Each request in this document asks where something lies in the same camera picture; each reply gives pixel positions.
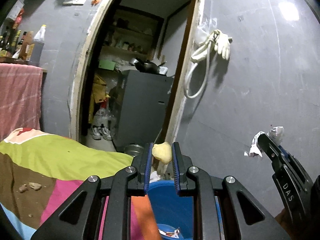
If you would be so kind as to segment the right human hand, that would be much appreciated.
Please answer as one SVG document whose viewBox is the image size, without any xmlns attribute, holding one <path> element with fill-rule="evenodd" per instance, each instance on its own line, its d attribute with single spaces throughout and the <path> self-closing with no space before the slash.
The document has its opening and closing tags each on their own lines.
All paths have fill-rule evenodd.
<svg viewBox="0 0 320 240">
<path fill-rule="evenodd" d="M 275 220 L 289 234 L 291 239 L 296 239 L 295 229 L 291 222 L 290 214 L 287 212 L 286 209 L 282 209 L 282 211 L 276 215 Z"/>
</svg>

